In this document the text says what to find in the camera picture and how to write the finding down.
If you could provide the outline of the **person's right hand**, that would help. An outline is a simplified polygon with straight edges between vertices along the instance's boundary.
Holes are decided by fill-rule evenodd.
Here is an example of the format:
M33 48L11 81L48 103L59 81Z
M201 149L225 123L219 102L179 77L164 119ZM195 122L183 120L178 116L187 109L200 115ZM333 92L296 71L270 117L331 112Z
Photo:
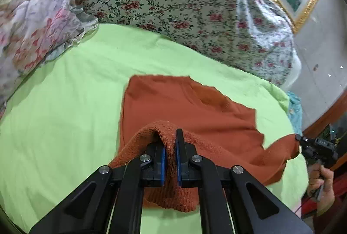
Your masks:
M335 194L333 190L334 172L322 164L316 163L312 165L309 173L309 185L307 193L309 196L317 190L321 189L321 198L317 201L317 216L328 211L335 202Z

